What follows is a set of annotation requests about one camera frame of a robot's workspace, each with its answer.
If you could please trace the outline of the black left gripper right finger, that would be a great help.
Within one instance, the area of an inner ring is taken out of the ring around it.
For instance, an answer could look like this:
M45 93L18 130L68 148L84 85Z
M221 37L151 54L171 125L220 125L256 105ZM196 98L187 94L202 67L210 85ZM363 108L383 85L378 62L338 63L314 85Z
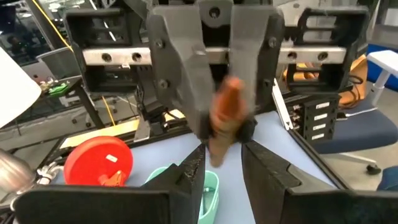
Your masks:
M335 189L256 141L242 146L256 223L397 224L397 193Z

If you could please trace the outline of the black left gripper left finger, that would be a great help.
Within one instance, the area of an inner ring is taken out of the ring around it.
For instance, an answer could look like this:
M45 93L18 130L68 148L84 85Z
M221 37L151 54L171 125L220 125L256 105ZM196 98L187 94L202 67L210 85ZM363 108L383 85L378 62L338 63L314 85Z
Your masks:
M198 222L205 179L205 145L140 187L45 185L14 202L19 223Z

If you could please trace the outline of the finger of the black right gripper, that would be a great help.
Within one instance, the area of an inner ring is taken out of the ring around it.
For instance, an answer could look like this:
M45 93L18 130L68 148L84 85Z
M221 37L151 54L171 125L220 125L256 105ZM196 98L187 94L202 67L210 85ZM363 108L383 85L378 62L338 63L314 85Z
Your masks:
M232 8L229 73L244 82L245 119L236 134L241 143L252 139L256 111L271 102L284 28L283 13L274 6Z
M214 83L195 5L153 7L147 18L158 100L178 109L200 139L210 135Z

